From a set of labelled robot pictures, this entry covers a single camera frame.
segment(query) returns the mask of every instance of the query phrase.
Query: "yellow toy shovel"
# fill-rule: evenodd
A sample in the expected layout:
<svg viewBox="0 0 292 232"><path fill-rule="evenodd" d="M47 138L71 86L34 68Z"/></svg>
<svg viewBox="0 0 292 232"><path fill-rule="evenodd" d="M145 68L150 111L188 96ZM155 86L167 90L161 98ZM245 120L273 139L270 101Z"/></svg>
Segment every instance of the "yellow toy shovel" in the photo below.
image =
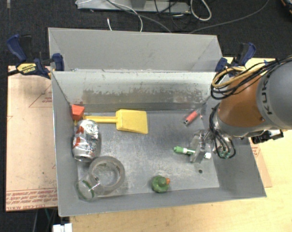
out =
<svg viewBox="0 0 292 232"><path fill-rule="evenodd" d="M116 128L119 131L148 133L147 114L145 111L120 109L116 112L115 117L85 116L85 118L97 123L116 123Z"/></svg>

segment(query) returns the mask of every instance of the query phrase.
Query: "blue clamp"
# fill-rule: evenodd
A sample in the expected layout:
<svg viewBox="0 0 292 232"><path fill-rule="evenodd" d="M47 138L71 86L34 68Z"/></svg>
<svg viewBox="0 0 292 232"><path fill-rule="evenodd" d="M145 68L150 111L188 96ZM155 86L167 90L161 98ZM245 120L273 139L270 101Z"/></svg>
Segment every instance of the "blue clamp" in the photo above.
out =
<svg viewBox="0 0 292 232"><path fill-rule="evenodd" d="M221 72L227 64L228 60L226 58L221 58L216 65L215 72Z"/></svg>
<svg viewBox="0 0 292 232"><path fill-rule="evenodd" d="M7 47L10 52L19 59L19 63L23 63L27 60L27 56L19 44L19 34L13 35L6 41Z"/></svg>
<svg viewBox="0 0 292 232"><path fill-rule="evenodd" d="M256 47L253 43L240 44L239 53L234 58L233 66L245 66L249 59L251 59L256 53Z"/></svg>
<svg viewBox="0 0 292 232"><path fill-rule="evenodd" d="M56 64L56 71L63 71L64 70L64 62L63 57L60 53L55 53L51 59L46 61L41 61L38 58L34 60L30 60L31 63L28 64L27 60L29 61L27 55L25 54L24 50L20 46L19 43L19 34L13 35L6 41L6 44L12 54L18 57L19 62L16 64L16 71L14 73L21 73L23 75L39 75L42 77L50 78L49 73L50 71L44 66L45 63L55 62Z"/></svg>
<svg viewBox="0 0 292 232"><path fill-rule="evenodd" d="M56 65L56 71L64 71L63 57L60 53L55 53L52 56L53 61Z"/></svg>

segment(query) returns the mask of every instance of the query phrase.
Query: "cardboard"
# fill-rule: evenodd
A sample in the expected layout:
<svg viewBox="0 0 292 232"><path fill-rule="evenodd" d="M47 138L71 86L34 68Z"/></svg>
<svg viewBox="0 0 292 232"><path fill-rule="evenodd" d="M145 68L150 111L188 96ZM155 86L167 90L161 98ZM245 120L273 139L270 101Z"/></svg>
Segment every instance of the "cardboard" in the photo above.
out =
<svg viewBox="0 0 292 232"><path fill-rule="evenodd" d="M56 207L51 80L8 78L6 211Z"/></svg>

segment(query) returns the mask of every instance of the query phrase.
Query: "bin floor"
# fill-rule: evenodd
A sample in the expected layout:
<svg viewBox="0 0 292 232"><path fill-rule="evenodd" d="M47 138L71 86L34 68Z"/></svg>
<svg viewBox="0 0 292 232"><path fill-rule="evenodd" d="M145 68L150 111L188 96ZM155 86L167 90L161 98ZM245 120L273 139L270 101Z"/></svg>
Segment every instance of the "bin floor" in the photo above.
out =
<svg viewBox="0 0 292 232"><path fill-rule="evenodd" d="M201 118L187 127L184 125L184 118L190 112L147 111L148 134L118 131L115 124L99 124L101 156L117 158L126 171L124 184L110 196L152 192L150 180L155 175L171 179L169 191L219 187L212 158L191 163L188 155L173 151L175 146L189 147L194 134L204 129ZM91 115L114 116L115 113ZM88 165L80 163L78 177L87 170Z"/></svg>

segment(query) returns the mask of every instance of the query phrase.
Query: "crushed aluminum can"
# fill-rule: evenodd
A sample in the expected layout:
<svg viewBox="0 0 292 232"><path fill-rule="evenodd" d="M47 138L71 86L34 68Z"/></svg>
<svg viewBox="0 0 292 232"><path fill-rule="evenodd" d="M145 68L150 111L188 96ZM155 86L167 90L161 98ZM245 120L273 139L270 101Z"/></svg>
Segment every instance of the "crushed aluminum can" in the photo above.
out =
<svg viewBox="0 0 292 232"><path fill-rule="evenodd" d="M81 120L77 123L72 153L74 159L83 162L90 162L99 156L99 127L94 121Z"/></svg>

